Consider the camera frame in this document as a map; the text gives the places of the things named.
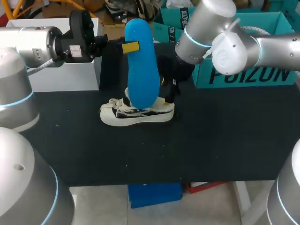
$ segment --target sneaker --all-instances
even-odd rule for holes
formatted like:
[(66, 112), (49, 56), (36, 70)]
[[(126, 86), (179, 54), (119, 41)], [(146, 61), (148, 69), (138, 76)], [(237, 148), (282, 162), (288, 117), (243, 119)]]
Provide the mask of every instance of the sneaker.
[(132, 106), (126, 88), (122, 99), (112, 98), (101, 106), (100, 118), (105, 124), (115, 127), (145, 122), (161, 123), (172, 119), (174, 107), (174, 103), (166, 104), (165, 99), (158, 97), (152, 107), (137, 109)]

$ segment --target robotic arm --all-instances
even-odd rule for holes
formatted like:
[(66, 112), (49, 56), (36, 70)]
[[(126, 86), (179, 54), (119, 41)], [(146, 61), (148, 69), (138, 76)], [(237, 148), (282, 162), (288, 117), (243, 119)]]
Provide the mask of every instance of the robotic arm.
[(95, 37), (93, 27), (87, 11), (73, 11), (65, 34), (56, 27), (0, 28), (0, 48), (15, 50), (28, 68), (92, 62), (107, 43), (107, 35)]
[(253, 67), (300, 70), (300, 35), (247, 34), (233, 21), (232, 0), (202, 0), (176, 44), (180, 59), (198, 64), (212, 54), (216, 70), (237, 74)]

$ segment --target black table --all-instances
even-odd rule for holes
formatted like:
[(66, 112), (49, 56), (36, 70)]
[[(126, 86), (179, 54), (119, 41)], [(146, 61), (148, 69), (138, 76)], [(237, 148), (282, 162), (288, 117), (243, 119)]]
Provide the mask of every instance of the black table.
[(105, 125), (100, 106), (127, 82), (118, 59), (104, 53), (101, 91), (35, 94), (40, 120), (22, 134), (70, 186), (272, 180), (300, 138), (296, 85), (201, 90), (190, 80), (172, 121)]

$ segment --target white box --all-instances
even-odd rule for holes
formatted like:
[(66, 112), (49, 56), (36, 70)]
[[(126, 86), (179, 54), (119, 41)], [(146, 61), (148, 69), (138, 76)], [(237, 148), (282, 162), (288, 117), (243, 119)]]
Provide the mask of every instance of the white box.
[[(92, 18), (95, 36), (102, 34), (102, 25)], [(6, 27), (57, 27), (62, 33), (70, 30), (69, 19), (10, 20)], [(101, 57), (90, 63), (64, 63), (58, 68), (45, 68), (29, 77), (34, 92), (99, 90)]]

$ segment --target red object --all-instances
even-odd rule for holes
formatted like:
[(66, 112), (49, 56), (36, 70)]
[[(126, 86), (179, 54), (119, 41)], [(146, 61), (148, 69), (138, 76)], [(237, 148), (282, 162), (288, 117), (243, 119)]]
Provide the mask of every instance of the red object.
[(197, 187), (191, 187), (190, 184), (188, 183), (187, 188), (190, 191), (190, 193), (193, 194), (225, 183), (227, 182), (208, 182), (206, 184), (199, 185)]
[(7, 23), (8, 23), (8, 17), (6, 16), (6, 14), (0, 16), (0, 27), (5, 27)]

